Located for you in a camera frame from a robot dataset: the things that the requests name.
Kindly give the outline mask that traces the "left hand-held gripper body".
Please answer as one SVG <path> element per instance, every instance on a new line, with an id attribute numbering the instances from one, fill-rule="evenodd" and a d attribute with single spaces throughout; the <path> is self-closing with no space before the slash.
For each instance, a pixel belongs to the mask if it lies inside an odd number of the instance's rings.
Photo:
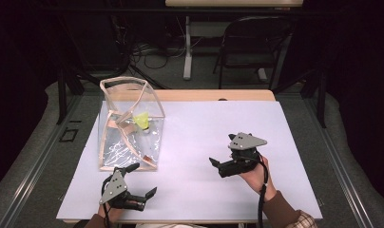
<path id="1" fill-rule="evenodd" d="M 102 195 L 99 200 L 101 205 L 108 204 L 115 209 L 129 209 L 143 211 L 146 199 L 132 195 L 125 182 L 126 172 L 123 169 L 116 169 L 104 182 Z"/>

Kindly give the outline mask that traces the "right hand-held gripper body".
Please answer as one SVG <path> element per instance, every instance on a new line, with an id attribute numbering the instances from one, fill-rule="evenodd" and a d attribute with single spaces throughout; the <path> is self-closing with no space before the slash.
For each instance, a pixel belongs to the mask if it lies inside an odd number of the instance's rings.
<path id="1" fill-rule="evenodd" d="M 238 133 L 228 145 L 231 150 L 231 160 L 221 163 L 218 167 L 220 176 L 231 177 L 253 170 L 261 162 L 257 147 L 266 144 L 266 140 L 252 134 Z"/>

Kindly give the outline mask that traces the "transparent bag with beige trim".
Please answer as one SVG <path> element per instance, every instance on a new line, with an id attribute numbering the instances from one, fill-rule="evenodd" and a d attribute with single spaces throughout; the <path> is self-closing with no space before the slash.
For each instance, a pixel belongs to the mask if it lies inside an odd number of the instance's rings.
<path id="1" fill-rule="evenodd" d="M 104 93 L 98 120 L 99 166 L 111 171 L 138 162 L 142 170 L 158 166 L 165 114 L 145 80 L 120 76 L 100 82 Z M 148 113 L 149 130 L 142 131 L 133 116 Z"/>

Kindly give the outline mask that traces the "yellow shuttlecock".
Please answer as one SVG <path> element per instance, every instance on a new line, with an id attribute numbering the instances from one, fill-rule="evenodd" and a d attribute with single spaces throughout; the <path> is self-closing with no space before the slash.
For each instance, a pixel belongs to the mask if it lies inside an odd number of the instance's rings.
<path id="1" fill-rule="evenodd" d="M 149 130 L 149 120 L 148 120 L 148 113 L 142 112 L 138 115 L 133 116 L 134 123 L 141 128 L 142 131 L 148 131 Z"/>

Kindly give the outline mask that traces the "person's left hand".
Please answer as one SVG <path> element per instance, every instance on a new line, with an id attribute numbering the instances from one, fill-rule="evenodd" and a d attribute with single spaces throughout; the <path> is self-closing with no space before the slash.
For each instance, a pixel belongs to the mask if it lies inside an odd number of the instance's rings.
<path id="1" fill-rule="evenodd" d="M 98 209 L 98 215 L 104 218 L 108 217 L 109 221 L 112 223 L 117 222 L 124 212 L 124 209 L 111 208 L 107 203 L 105 205 L 100 205 Z"/>

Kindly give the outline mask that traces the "person's right hand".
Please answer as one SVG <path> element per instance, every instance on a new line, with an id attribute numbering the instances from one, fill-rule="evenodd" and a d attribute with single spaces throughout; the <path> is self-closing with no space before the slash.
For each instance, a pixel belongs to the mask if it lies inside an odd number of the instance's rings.
<path id="1" fill-rule="evenodd" d="M 240 177 L 245 180 L 256 193 L 264 196 L 264 201 L 269 201 L 278 191 L 272 182 L 271 175 L 268 175 L 266 190 L 262 189 L 265 180 L 265 168 L 269 168 L 268 160 L 265 157 L 262 157 L 262 162 L 263 165 L 259 163 L 253 170 L 241 173 Z"/>

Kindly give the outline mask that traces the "black metal stand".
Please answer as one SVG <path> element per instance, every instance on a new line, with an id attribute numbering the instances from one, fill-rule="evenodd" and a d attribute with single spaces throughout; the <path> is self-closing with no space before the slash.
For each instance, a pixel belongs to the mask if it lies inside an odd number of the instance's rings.
<path id="1" fill-rule="evenodd" d="M 62 68 L 58 72 L 58 100 L 59 118 L 57 123 L 61 124 L 67 115 L 67 88 L 74 95 L 82 95 L 85 91 L 78 77 L 78 70 L 75 67 Z"/>
<path id="2" fill-rule="evenodd" d="M 325 100 L 326 100 L 326 85 L 327 85 L 327 73 L 323 69 L 310 69 L 309 71 L 295 77 L 287 83 L 277 85 L 272 88 L 271 91 L 274 94 L 278 94 L 281 91 L 291 87 L 300 80 L 304 80 L 304 86 L 300 91 L 300 95 L 304 99 L 308 99 L 314 96 L 317 92 L 317 120 L 319 124 L 325 128 Z"/>

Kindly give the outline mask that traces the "black folding chair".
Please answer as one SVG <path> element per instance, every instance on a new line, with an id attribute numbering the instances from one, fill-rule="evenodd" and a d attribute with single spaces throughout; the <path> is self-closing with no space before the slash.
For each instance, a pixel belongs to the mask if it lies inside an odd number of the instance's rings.
<path id="1" fill-rule="evenodd" d="M 227 26 L 221 39 L 219 55 L 213 72 L 220 68 L 222 88 L 225 68 L 271 68 L 268 88 L 271 89 L 284 41 L 294 23 L 286 18 L 247 16 Z"/>

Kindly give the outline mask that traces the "white desk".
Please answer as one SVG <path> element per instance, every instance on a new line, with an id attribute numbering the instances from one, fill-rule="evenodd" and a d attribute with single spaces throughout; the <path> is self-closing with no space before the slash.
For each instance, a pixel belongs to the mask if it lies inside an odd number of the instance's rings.
<path id="1" fill-rule="evenodd" d="M 272 8 L 272 9 L 289 9 L 300 8 L 304 0 L 165 0 L 165 5 L 170 8 L 183 10 L 196 10 L 203 8 L 204 10 L 211 9 L 226 9 L 231 8 Z M 213 38 L 221 37 L 224 33 L 228 22 L 221 22 L 216 19 L 211 22 L 198 22 L 185 17 L 185 59 L 183 78 L 190 80 L 192 77 L 192 37 Z"/>

